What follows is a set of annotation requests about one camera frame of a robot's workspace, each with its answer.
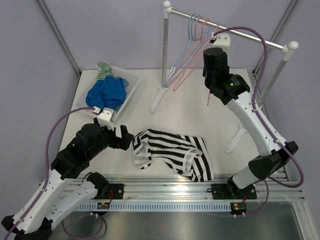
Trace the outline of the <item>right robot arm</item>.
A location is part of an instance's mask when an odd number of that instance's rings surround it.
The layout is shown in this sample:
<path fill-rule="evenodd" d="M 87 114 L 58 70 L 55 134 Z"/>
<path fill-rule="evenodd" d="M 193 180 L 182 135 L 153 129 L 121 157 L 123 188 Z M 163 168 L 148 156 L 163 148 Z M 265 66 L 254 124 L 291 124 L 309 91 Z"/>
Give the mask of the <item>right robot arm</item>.
<path fill-rule="evenodd" d="M 285 166 L 299 148 L 295 141 L 282 137 L 257 107 L 244 78 L 230 73 L 228 56 L 220 47 L 204 50 L 203 63 L 205 86 L 237 116 L 259 153 L 245 168 L 227 180 L 228 195 L 239 198 L 246 187 L 265 180 Z"/>

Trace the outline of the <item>black white striped tank top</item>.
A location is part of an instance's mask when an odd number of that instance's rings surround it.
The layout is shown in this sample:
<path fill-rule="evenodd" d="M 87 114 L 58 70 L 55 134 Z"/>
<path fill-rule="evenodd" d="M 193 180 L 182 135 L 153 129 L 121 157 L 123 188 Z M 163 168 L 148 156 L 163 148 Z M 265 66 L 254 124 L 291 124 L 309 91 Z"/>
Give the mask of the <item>black white striped tank top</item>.
<path fill-rule="evenodd" d="M 200 136 L 149 128 L 134 137 L 132 147 L 134 165 L 140 170 L 162 160 L 175 174 L 193 182 L 214 179 L 213 164 L 205 140 Z"/>

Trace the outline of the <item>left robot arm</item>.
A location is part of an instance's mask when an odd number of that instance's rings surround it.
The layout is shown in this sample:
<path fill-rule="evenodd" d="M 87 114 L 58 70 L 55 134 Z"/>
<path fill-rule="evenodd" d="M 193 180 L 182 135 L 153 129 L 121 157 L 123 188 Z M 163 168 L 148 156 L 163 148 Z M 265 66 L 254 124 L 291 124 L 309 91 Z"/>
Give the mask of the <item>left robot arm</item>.
<path fill-rule="evenodd" d="M 90 199 L 110 197 L 109 181 L 94 172 L 79 188 L 60 202 L 56 201 L 103 150 L 126 151 L 130 147 L 134 136 L 124 125 L 120 130 L 121 136 L 118 137 L 115 129 L 97 122 L 83 125 L 66 148 L 57 154 L 48 176 L 32 199 L 15 215 L 3 218 L 1 224 L 8 233 L 14 233 L 16 240 L 47 240 L 57 225 L 79 205 Z"/>

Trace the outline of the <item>green white striped tank top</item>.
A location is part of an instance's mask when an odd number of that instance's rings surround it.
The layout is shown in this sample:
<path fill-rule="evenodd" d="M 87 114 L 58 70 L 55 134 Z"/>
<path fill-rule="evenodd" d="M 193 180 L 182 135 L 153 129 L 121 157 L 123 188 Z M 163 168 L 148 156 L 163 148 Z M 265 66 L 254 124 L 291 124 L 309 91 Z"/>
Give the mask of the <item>green white striped tank top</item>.
<path fill-rule="evenodd" d="M 105 61 L 101 61 L 96 65 L 98 73 L 96 75 L 96 81 L 105 80 L 107 76 L 114 76 L 112 67 Z"/>

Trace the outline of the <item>bright blue tank top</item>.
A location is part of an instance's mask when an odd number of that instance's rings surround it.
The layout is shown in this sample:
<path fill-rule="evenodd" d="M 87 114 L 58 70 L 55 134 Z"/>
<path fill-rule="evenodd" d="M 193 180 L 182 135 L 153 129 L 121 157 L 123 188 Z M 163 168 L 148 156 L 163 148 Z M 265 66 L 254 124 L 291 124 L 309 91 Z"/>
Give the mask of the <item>bright blue tank top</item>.
<path fill-rule="evenodd" d="M 85 103 L 92 108 L 115 110 L 117 106 L 124 103 L 126 97 L 127 92 L 123 79 L 108 76 L 105 80 L 95 82 L 86 95 Z"/>

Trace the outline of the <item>grey blue tank top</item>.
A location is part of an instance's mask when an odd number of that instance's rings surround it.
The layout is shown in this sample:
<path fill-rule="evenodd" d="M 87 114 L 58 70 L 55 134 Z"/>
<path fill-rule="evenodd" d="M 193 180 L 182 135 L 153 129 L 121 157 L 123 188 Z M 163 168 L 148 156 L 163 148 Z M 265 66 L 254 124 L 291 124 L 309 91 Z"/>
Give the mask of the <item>grey blue tank top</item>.
<path fill-rule="evenodd" d="M 122 77 L 107 76 L 103 93 L 104 107 L 118 111 L 126 100 L 128 86 L 128 81 Z"/>

